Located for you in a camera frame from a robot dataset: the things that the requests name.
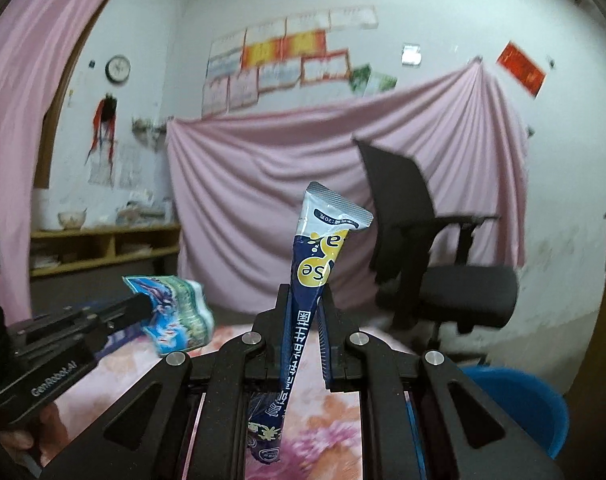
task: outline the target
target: human hand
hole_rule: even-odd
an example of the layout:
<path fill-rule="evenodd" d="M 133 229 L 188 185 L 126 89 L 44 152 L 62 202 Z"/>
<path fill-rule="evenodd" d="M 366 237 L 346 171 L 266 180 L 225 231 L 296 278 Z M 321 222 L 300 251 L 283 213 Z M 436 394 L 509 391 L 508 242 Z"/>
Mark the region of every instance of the human hand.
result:
<path fill-rule="evenodd" d="M 45 467 L 69 442 L 67 428 L 61 422 L 57 406 L 52 403 L 44 407 L 38 414 L 40 420 L 40 434 L 38 447 L 40 448 L 40 464 Z M 19 454 L 34 446 L 34 436 L 25 430 L 1 431 L 0 443 L 7 453 L 20 462 Z"/>

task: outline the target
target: office chair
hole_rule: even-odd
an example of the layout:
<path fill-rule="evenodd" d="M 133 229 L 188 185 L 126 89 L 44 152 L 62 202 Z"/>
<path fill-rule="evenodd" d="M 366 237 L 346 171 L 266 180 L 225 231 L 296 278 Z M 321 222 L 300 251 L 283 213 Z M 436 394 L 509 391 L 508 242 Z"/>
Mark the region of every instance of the office chair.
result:
<path fill-rule="evenodd" d="M 409 329 L 417 319 L 433 321 L 427 349 L 438 350 L 444 322 L 455 322 L 460 334 L 472 332 L 475 326 L 504 327 L 518 294 L 514 270 L 466 265 L 474 230 L 499 217 L 436 216 L 430 191 L 413 159 L 360 140 L 355 143 L 368 174 L 379 229 L 369 266 L 380 287 L 377 305 L 394 311 L 392 329 Z M 429 267 L 434 238 L 453 224 L 460 229 L 455 264 Z M 455 362 L 485 360 L 483 354 L 449 357 Z"/>

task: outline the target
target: wall clock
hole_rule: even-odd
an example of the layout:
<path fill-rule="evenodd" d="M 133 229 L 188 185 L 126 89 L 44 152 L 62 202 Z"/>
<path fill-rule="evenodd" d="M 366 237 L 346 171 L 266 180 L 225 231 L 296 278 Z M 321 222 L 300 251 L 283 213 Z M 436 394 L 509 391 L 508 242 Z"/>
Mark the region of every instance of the wall clock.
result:
<path fill-rule="evenodd" d="M 132 66 L 125 56 L 114 56 L 105 65 L 105 75 L 110 82 L 123 84 L 128 80 Z"/>

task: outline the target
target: wall shelf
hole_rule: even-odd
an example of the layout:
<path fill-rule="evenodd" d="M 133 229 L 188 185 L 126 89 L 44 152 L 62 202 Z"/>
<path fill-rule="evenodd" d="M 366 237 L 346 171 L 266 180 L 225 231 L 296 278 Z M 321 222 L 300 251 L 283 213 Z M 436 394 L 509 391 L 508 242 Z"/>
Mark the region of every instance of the wall shelf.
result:
<path fill-rule="evenodd" d="M 30 277 L 44 278 L 139 260 L 159 260 L 178 253 L 180 232 L 179 224 L 36 231 L 31 238 L 32 243 L 38 245 L 39 252 L 56 254 L 63 261 L 71 261 L 56 267 L 32 269 Z M 150 250 L 131 252 L 128 244 L 148 244 Z"/>

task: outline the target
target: pink fabric drape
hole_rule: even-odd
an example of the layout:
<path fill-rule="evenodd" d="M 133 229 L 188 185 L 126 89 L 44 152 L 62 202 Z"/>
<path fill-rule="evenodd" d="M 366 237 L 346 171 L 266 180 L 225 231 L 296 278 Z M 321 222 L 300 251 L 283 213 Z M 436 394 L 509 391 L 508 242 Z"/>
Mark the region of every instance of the pink fabric drape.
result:
<path fill-rule="evenodd" d="M 74 44 L 103 0 L 12 0 L 0 17 L 0 303 L 31 316 L 32 186 L 43 115 Z"/>
<path fill-rule="evenodd" d="M 169 124 L 170 170 L 183 235 L 180 275 L 211 303 L 272 308 L 289 282 L 291 244 L 311 180 L 373 210 L 352 137 L 413 155 L 439 214 L 499 214 L 481 227 L 472 262 L 522 265 L 526 134 L 480 62 L 414 88 L 287 113 Z M 337 305 L 370 303 L 376 227 L 350 235 L 330 277 Z M 435 242 L 452 260 L 458 234 Z"/>

